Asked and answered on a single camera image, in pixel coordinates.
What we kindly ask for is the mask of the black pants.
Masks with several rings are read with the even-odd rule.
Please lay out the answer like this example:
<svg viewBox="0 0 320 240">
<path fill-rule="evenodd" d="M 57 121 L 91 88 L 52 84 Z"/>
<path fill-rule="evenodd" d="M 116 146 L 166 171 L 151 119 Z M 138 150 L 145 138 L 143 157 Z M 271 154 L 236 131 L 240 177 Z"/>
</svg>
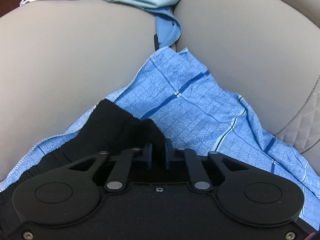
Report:
<svg viewBox="0 0 320 240">
<path fill-rule="evenodd" d="M 165 136 L 151 119 L 139 120 L 105 99 L 98 103 L 78 135 L 42 156 L 1 193 L 1 235 L 19 226 L 12 194 L 24 181 L 101 151 L 120 152 L 152 145 L 152 156 L 165 161 Z"/>
</svg>

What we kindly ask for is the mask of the blue checkered blanket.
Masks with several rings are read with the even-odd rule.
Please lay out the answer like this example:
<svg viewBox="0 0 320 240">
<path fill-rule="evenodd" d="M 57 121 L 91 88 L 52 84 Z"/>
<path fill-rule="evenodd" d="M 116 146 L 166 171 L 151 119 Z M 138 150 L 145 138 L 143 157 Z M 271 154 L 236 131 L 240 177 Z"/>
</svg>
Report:
<svg viewBox="0 0 320 240">
<path fill-rule="evenodd" d="M 199 155 L 218 151 L 287 178 L 303 191 L 299 217 L 319 227 L 319 176 L 292 146 L 264 130 L 253 108 L 239 94 L 219 87 L 207 67 L 187 49 L 158 46 L 133 80 L 105 99 L 138 119 L 151 119 L 178 148 Z M 75 138 L 96 106 L 65 132 L 41 136 L 9 171 L 1 193 L 41 157 Z"/>
</svg>

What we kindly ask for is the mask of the beige leather sofa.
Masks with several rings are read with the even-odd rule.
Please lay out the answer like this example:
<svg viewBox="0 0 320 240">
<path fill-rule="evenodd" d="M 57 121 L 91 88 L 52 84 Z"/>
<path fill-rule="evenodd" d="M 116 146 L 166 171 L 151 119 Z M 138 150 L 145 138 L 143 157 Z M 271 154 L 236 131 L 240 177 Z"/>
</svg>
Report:
<svg viewBox="0 0 320 240">
<path fill-rule="evenodd" d="M 180 0 L 176 50 L 242 95 L 319 171 L 319 0 Z M 46 0 L 1 18 L 1 179 L 127 86 L 154 52 L 154 17 L 103 0 Z"/>
</svg>

